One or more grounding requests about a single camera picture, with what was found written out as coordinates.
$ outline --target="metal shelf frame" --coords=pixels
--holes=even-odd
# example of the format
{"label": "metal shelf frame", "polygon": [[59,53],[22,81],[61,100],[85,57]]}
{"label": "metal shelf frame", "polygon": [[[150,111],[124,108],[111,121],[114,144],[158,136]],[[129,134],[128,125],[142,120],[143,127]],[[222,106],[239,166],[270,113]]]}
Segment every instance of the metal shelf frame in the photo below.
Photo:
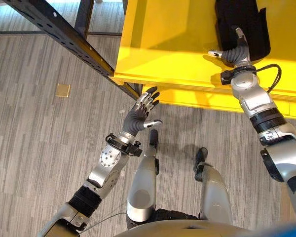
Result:
{"label": "metal shelf frame", "polygon": [[137,88],[141,88],[140,86],[135,86],[135,90],[126,82],[118,85],[110,79],[114,76],[114,68],[86,40],[94,0],[80,1],[75,27],[72,27],[45,0],[4,0],[4,2],[130,97],[133,99],[139,97],[141,91]]}

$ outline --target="yellow table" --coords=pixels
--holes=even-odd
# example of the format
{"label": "yellow table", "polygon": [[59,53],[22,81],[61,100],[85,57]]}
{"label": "yellow table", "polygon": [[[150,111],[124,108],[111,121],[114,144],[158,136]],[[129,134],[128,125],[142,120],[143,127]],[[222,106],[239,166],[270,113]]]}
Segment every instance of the yellow table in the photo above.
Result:
{"label": "yellow table", "polygon": [[[282,79],[271,92],[280,111],[296,118],[296,0],[257,0],[266,7],[271,53],[255,63],[282,68]],[[116,83],[157,85],[160,101],[240,112],[230,85],[220,72],[230,69],[207,55],[218,49],[215,0],[130,0],[114,77]],[[276,69],[258,73],[265,89]]]}

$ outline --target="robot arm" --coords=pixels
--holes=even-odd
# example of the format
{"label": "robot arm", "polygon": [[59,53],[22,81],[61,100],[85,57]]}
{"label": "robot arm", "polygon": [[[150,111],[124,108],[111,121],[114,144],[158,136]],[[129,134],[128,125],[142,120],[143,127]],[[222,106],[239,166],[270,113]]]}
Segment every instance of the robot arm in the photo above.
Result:
{"label": "robot arm", "polygon": [[260,70],[256,70],[250,61],[249,47],[242,30],[237,28],[236,32],[238,46],[235,49],[213,50],[209,51],[209,55],[235,66],[232,71],[221,73],[222,84],[231,84],[234,97],[239,100],[261,144],[265,146],[261,156],[269,174],[273,179],[287,184],[296,212],[296,129],[285,121],[277,109],[269,95],[272,88],[265,91],[259,86],[256,72]]}
{"label": "robot arm", "polygon": [[153,87],[141,95],[126,116],[123,130],[117,136],[110,134],[106,137],[108,145],[102,149],[89,177],[39,232],[39,237],[79,236],[79,232],[85,229],[92,213],[116,185],[128,156],[140,156],[140,142],[135,141],[133,144],[137,133],[162,123],[160,120],[146,121],[149,112],[159,103],[158,100],[154,101],[159,95],[159,92],[154,94],[156,90],[157,87]]}

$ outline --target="black cable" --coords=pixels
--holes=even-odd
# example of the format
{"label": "black cable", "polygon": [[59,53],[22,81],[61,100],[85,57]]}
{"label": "black cable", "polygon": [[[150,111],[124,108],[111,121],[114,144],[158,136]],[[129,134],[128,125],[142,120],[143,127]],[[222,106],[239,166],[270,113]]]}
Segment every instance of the black cable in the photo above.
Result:
{"label": "black cable", "polygon": [[265,67],[262,67],[260,69],[257,69],[256,72],[260,72],[262,70],[269,69],[269,68],[277,68],[278,71],[277,71],[276,78],[275,78],[273,84],[268,88],[267,93],[270,93],[274,89],[274,87],[280,81],[281,76],[282,76],[282,69],[281,69],[281,67],[278,64],[275,64],[275,63],[269,64],[269,65],[267,65]]}
{"label": "black cable", "polygon": [[108,219],[110,219],[110,218],[112,218],[112,217],[114,217],[114,216],[121,215],[121,214],[126,214],[126,212],[120,212],[120,213],[118,213],[118,214],[115,214],[115,215],[109,216],[108,218],[105,218],[104,220],[99,221],[98,223],[95,223],[93,226],[90,226],[89,228],[85,229],[84,231],[81,231],[80,234],[82,234],[83,232],[88,231],[89,229],[91,229],[91,228],[97,226],[98,224],[100,224],[100,223],[102,223],[102,222],[104,222],[104,221],[106,221],[106,220],[108,220]]}

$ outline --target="gray carpet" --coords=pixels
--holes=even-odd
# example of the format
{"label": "gray carpet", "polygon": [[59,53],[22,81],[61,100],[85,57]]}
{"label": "gray carpet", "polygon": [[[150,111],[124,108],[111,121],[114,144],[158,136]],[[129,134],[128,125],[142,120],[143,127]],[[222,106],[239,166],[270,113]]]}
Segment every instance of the gray carpet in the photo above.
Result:
{"label": "gray carpet", "polygon": [[[53,2],[50,4],[66,21],[74,26],[79,1]],[[94,3],[89,31],[122,33],[124,10],[121,2]],[[0,31],[39,31],[34,24],[25,19],[8,5],[0,6]]]}
{"label": "gray carpet", "polygon": [[[119,39],[89,37],[116,64]],[[57,83],[72,85],[55,97]],[[35,236],[96,165],[104,138],[117,133],[134,101],[45,35],[0,36],[0,237]],[[259,229],[280,220],[280,184],[261,160],[256,132],[243,114],[160,105],[157,208],[197,215],[201,184],[193,178],[198,148],[221,172],[236,226]],[[137,137],[143,144],[148,131]],[[130,158],[91,224],[125,211],[139,158]],[[126,230],[120,215],[82,236]]]}

